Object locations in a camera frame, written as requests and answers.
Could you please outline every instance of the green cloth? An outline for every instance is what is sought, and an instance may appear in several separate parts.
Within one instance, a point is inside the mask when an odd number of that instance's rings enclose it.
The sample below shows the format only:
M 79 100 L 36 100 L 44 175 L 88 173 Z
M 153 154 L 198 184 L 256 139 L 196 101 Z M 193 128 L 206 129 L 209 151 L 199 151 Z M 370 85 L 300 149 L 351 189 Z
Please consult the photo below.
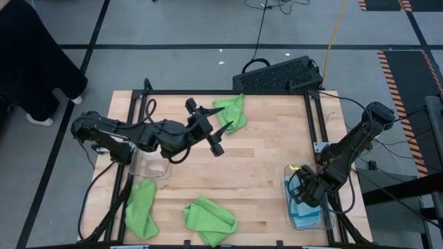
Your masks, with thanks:
M 233 121 L 232 125 L 230 125 L 226 130 L 227 134 L 233 133 L 246 125 L 247 119 L 246 116 L 243 114 L 243 93 L 232 98 L 214 100 L 213 106 L 215 108 L 224 107 L 223 111 L 217 113 L 217 118 L 221 127 Z
M 147 179 L 138 185 L 133 185 L 129 195 L 125 223 L 141 239 L 149 239 L 159 233 L 150 215 L 155 191 L 155 182 Z
M 213 248 L 237 232 L 237 219 L 207 198 L 198 198 L 183 210 L 186 228 L 199 233 L 206 245 Z

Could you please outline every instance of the person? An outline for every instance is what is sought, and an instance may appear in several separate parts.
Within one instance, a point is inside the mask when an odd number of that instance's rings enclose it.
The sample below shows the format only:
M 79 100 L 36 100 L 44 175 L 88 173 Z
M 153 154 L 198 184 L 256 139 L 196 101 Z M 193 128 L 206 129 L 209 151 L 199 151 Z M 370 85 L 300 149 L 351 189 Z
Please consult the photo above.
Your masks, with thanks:
M 0 0 L 0 95 L 21 107 L 33 124 L 51 126 L 59 88 L 82 102 L 88 79 L 63 53 L 34 8 L 24 0 Z

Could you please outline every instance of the blue towel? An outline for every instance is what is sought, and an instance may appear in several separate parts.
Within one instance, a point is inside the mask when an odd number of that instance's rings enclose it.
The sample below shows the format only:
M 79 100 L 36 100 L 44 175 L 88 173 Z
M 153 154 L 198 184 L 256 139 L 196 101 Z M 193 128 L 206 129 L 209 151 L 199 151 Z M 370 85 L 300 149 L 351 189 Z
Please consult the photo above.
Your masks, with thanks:
M 297 176 L 292 178 L 289 182 L 289 177 L 285 177 L 284 180 L 285 191 L 287 192 L 287 187 L 289 190 L 294 190 L 300 186 L 300 182 Z M 313 227 L 321 222 L 321 209 L 318 207 L 309 207 L 306 203 L 297 204 L 288 194 L 287 205 L 289 216 L 293 219 L 296 227 L 299 229 Z

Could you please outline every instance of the sneaker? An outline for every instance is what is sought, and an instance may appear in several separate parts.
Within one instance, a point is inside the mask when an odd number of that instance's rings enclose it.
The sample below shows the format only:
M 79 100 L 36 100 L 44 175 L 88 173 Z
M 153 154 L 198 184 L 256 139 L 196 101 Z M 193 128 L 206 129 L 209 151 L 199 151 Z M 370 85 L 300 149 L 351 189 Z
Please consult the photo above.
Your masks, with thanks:
M 26 119 L 29 122 L 33 123 L 34 125 L 42 125 L 42 126 L 50 127 L 50 126 L 52 126 L 54 124 L 54 120 L 52 120 L 52 118 L 48 118 L 45 121 L 36 121 L 29 114 L 26 114 Z
M 82 104 L 82 102 L 83 102 L 83 98 L 82 98 L 82 96 L 80 95 L 80 96 L 78 96 L 78 97 L 76 97 L 75 99 L 73 99 L 73 100 L 71 100 L 74 104 L 76 104 L 76 105 L 79 105 L 79 104 Z

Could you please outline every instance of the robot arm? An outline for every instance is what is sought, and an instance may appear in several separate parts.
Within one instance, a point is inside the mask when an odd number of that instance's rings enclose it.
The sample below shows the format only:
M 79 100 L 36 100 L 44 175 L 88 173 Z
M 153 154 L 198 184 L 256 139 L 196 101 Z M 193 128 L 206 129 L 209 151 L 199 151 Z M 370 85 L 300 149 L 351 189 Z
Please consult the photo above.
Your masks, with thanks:
M 219 143 L 222 141 L 222 134 L 231 123 L 211 135 L 213 127 L 208 117 L 223 108 L 197 108 L 195 101 L 190 98 L 186 101 L 186 109 L 191 115 L 186 126 L 172 120 L 127 124 L 119 120 L 104 118 L 96 111 L 89 111 L 74 120 L 71 133 L 80 142 L 90 140 L 108 149 L 111 160 L 122 165 L 131 163 L 135 147 L 146 152 L 153 152 L 158 146 L 161 147 L 162 157 L 169 159 L 171 163 L 176 163 L 172 157 L 190 149 L 203 139 L 209 142 L 214 156 L 221 156 L 224 150 Z M 119 142 L 114 138 L 120 138 L 122 141 Z
M 368 112 L 363 112 L 361 122 L 340 142 L 326 145 L 316 154 L 316 164 L 320 165 L 317 173 L 307 165 L 294 173 L 302 183 L 293 194 L 297 203 L 305 202 L 316 207 L 326 193 L 336 193 L 345 184 L 350 166 L 360 153 L 382 131 L 392 127 L 395 121 L 393 110 L 380 102 L 372 102 L 366 109 Z

